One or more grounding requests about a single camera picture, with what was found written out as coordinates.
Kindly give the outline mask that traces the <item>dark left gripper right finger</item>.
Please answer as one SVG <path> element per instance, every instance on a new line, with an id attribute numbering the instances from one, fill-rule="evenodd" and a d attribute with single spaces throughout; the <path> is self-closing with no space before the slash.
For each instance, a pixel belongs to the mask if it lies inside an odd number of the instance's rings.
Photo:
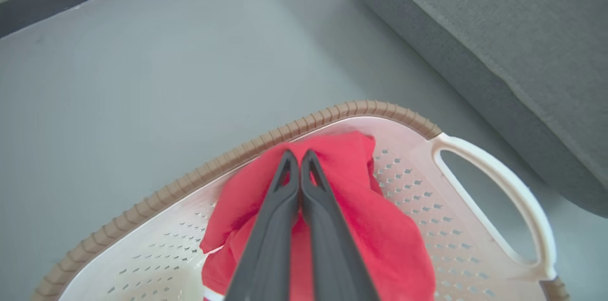
<path id="1" fill-rule="evenodd" d="M 380 301 L 317 154 L 301 163 L 303 217 L 311 233 L 315 301 Z"/>

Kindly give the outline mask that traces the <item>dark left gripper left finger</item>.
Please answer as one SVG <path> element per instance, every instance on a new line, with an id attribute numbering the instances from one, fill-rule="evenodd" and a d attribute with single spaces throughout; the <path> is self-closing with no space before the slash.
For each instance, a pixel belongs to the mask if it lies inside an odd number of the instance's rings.
<path id="1" fill-rule="evenodd" d="M 224 301 L 289 301 L 291 233 L 298 218 L 299 168 L 285 151 Z"/>

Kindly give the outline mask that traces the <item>red white-striped jersey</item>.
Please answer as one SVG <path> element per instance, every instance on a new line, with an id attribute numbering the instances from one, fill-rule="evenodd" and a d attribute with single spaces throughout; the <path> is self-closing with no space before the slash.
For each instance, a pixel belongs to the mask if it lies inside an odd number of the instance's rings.
<path id="1" fill-rule="evenodd" d="M 374 177 L 375 140 L 360 132 L 280 143 L 225 183 L 200 249 L 203 301 L 223 301 L 283 152 L 302 163 L 313 150 L 381 301 L 433 301 L 435 274 L 419 229 Z"/>

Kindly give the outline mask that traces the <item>white laundry basket brown rim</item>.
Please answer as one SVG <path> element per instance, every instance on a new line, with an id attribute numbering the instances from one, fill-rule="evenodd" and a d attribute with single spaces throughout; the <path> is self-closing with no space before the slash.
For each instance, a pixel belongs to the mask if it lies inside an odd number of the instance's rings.
<path id="1" fill-rule="evenodd" d="M 344 132 L 375 138 L 374 177 L 423 235 L 437 276 L 435 301 L 570 301 L 555 271 L 549 221 L 508 167 L 410 109 L 368 100 L 285 124 L 164 186 L 68 251 L 31 301 L 202 301 L 207 256 L 198 245 L 225 182 L 276 144 Z M 536 260 L 508 245 L 444 163 L 443 151 L 504 191 L 532 234 Z"/>

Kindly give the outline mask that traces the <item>grey fabric sofa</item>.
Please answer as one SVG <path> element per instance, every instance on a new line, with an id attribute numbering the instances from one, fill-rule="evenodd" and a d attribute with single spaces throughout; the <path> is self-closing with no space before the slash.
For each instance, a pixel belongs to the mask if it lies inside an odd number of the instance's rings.
<path id="1" fill-rule="evenodd" d="M 364 0 L 565 199 L 608 217 L 608 0 Z"/>

